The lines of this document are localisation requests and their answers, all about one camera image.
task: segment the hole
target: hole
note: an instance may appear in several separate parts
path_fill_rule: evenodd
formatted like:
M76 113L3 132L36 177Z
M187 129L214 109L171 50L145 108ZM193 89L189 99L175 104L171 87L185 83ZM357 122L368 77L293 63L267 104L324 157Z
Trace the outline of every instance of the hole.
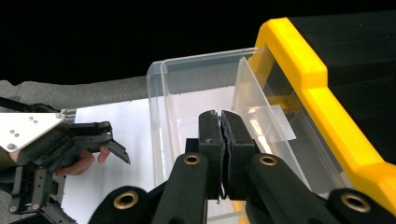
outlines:
M345 193L341 195L341 201L344 205L357 212L367 213L371 210L370 204L355 194Z
M260 158L260 162L264 165L275 165L277 160L270 156L263 156Z
M188 165L198 164L201 159L198 156L186 156L184 157L184 162Z
M134 206L137 201L139 201L139 195L135 191L130 190L117 196L113 204L116 208L123 210Z

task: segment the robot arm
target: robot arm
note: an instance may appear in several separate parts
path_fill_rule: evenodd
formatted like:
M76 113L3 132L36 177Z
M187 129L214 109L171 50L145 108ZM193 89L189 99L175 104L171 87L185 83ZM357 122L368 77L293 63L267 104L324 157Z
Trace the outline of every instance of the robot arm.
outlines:
M65 110L42 104L15 103L8 108L24 112L0 113L0 147L19 152L17 166L0 175L0 189L11 195L9 213L36 213L49 223L76 223L51 197L58 194L59 186L54 173L75 163L82 149L95 153L100 146L130 164L125 147L113 138L109 121L67 123ZM31 221L26 218L23 223Z

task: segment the white metal plate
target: white metal plate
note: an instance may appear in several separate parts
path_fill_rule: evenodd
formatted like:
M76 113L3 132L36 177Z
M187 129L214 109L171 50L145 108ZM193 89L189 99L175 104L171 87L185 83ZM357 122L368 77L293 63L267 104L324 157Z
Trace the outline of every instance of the white metal plate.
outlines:
M62 113L0 113L0 146L20 150L66 118Z

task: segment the transparent plastic bin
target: transparent plastic bin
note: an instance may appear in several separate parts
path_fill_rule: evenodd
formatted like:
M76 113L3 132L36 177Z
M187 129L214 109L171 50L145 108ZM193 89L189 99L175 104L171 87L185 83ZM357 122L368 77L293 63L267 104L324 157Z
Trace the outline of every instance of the transparent plastic bin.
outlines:
M310 181L289 144L289 140L296 137L289 123L290 118L280 105L268 103L249 66L248 60L253 56L273 58L268 48L262 47L176 58L151 65L148 70L148 98L155 186L168 179L177 156L185 151L186 139L198 138L198 116L208 110L216 110L219 115L221 110L229 110L241 116L262 152L282 158L311 189ZM261 63L272 67L274 60ZM311 162L326 167L327 164L320 158L318 160L304 160L307 162L305 167L314 172L315 168L309 167ZM330 179L332 183L328 176L339 173L329 173L328 169L324 169L323 174L316 175ZM317 193L329 190L325 188ZM208 223L240 223L244 210L236 207L229 200L209 201Z

